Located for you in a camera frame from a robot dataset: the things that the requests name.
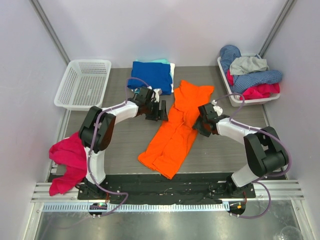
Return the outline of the orange t-shirt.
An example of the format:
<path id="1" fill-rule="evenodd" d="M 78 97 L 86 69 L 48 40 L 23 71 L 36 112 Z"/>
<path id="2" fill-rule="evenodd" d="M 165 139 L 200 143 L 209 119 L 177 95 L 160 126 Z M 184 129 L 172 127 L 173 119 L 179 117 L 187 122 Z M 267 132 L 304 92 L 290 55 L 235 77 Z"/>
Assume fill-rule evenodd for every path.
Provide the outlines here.
<path id="1" fill-rule="evenodd" d="M 138 161 L 147 168 L 172 179 L 189 154 L 198 132 L 193 129 L 200 113 L 198 107 L 207 104 L 215 87 L 197 86 L 181 80 L 174 90 L 174 103 L 164 121 Z"/>

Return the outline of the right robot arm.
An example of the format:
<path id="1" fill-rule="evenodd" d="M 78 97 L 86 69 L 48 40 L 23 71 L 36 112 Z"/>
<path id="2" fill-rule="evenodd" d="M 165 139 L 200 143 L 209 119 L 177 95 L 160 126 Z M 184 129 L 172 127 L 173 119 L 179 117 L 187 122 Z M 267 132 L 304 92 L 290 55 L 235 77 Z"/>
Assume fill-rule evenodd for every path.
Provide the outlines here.
<path id="1" fill-rule="evenodd" d="M 247 164 L 226 178 L 225 193 L 236 198 L 244 187 L 266 176 L 291 166 L 291 155 L 280 141 L 273 127 L 257 128 L 243 124 L 222 114 L 222 109 L 212 103 L 198 107 L 193 129 L 203 136 L 220 135 L 244 146 Z"/>

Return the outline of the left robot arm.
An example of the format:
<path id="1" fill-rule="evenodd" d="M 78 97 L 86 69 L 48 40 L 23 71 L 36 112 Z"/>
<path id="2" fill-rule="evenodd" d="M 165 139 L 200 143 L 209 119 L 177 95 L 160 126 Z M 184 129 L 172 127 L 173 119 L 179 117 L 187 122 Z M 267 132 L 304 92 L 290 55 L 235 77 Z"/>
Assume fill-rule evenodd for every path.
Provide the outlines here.
<path id="1" fill-rule="evenodd" d="M 146 120 L 168 121 L 167 103 L 160 100 L 160 91 L 142 87 L 133 97 L 107 108 L 93 106 L 78 132 L 86 153 L 87 172 L 79 190 L 89 197 L 102 199 L 107 193 L 102 184 L 106 178 L 105 150 L 112 140 L 115 126 L 128 119 L 145 115 Z"/>

